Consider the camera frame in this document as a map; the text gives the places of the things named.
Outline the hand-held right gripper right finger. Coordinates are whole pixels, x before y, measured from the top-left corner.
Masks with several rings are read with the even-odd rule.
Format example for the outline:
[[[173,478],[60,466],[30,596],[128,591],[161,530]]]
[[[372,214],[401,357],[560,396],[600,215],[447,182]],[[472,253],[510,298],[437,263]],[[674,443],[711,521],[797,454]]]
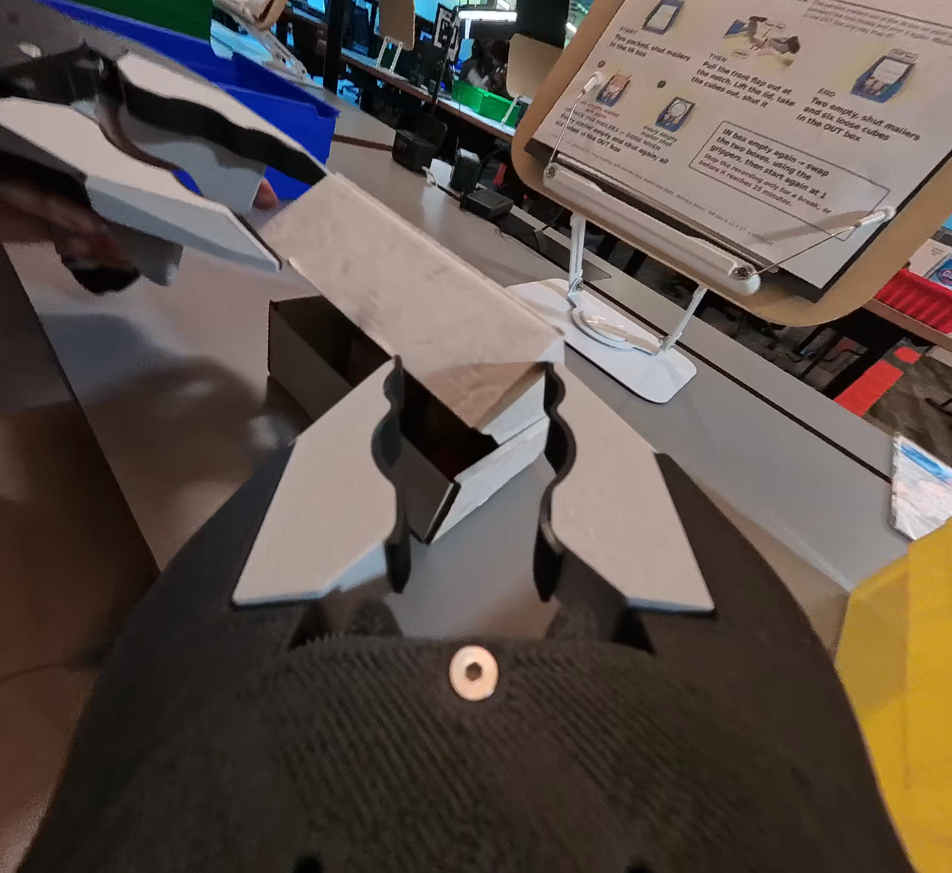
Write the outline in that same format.
[[[625,608],[712,613],[715,603],[650,444],[564,365],[544,370],[544,457],[533,581],[542,601],[588,584]]]

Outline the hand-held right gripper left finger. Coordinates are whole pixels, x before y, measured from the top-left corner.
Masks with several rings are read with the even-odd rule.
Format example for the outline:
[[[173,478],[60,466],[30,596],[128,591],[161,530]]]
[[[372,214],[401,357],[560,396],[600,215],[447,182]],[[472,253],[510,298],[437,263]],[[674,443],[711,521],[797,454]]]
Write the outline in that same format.
[[[394,476],[404,397],[403,363],[388,360],[296,438],[233,605],[320,600],[384,578],[406,588],[411,531]]]

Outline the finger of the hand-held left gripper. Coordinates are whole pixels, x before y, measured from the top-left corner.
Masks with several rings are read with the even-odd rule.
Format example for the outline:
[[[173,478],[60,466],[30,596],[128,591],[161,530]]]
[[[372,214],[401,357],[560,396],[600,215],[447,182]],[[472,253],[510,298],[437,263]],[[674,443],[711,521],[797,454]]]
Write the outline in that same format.
[[[252,209],[268,168],[307,188],[325,176],[296,140],[201,77],[126,53],[113,61],[112,88],[125,138],[234,213]]]
[[[1,146],[4,178],[97,214],[120,237],[163,240],[259,272],[281,269],[238,215],[187,189],[172,171],[124,152],[93,108],[4,99]]]

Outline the white cardboard mailer box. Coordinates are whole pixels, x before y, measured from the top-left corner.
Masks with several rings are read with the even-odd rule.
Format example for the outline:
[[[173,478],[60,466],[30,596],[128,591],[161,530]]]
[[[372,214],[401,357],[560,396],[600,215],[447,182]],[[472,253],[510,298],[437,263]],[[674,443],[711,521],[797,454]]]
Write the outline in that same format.
[[[336,174],[260,235],[317,292],[269,307],[269,381],[300,416],[320,419],[401,359],[395,472],[418,539],[434,543],[539,457],[544,369],[565,351],[529,306]]]

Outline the yellow plastic bin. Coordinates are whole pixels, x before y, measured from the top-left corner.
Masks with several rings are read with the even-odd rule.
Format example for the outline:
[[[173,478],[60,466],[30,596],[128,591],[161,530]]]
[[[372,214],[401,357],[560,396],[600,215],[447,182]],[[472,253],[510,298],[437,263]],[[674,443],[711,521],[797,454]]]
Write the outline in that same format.
[[[848,598],[836,667],[916,871],[951,870],[951,526]]]

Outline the grey desk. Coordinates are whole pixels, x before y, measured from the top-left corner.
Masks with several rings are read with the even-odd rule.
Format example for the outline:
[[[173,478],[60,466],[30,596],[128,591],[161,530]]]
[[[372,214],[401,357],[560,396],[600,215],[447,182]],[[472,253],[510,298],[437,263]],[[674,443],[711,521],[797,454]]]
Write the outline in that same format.
[[[267,455],[268,306],[313,290],[187,252],[169,288],[95,297],[39,248],[10,256],[162,570]],[[908,548],[890,524],[892,440],[696,317],[680,351],[696,375],[660,406],[572,350],[566,361],[705,489],[837,641],[841,594]]]

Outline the person's left hand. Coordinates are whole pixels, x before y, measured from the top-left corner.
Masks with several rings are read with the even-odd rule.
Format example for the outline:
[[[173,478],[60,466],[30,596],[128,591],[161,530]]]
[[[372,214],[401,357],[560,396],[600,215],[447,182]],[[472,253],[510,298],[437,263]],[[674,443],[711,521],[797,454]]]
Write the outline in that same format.
[[[1,241],[3,245],[49,243],[61,256],[94,267],[134,269],[106,220],[23,180],[1,182]]]

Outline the small green plastic bin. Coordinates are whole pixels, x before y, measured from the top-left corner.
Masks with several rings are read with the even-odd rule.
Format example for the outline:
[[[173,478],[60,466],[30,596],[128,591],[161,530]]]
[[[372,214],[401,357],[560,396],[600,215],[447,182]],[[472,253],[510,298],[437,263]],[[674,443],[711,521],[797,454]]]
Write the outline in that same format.
[[[451,97],[454,102],[470,109],[476,115],[509,128],[514,129],[522,115],[522,106],[518,101],[473,86],[461,79],[454,81]]]

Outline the red plastic crate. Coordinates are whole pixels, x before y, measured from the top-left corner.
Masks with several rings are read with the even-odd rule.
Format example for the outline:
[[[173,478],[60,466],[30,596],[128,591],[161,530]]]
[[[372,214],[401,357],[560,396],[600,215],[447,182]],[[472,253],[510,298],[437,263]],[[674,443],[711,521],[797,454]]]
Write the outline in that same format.
[[[951,290],[910,269],[897,272],[875,300],[936,332],[951,334]]]

